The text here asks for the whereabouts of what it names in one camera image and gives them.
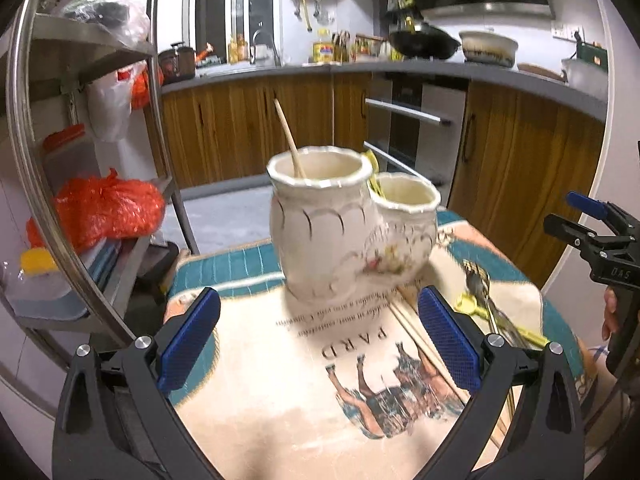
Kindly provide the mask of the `person right hand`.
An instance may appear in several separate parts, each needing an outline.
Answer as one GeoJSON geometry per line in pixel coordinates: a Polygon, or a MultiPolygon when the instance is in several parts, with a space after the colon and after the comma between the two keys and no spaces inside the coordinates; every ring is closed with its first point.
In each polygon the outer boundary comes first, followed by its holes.
{"type": "Polygon", "coordinates": [[[617,296],[612,287],[605,289],[603,310],[602,339],[609,340],[612,335],[620,330],[620,322],[617,318],[617,296]]]}

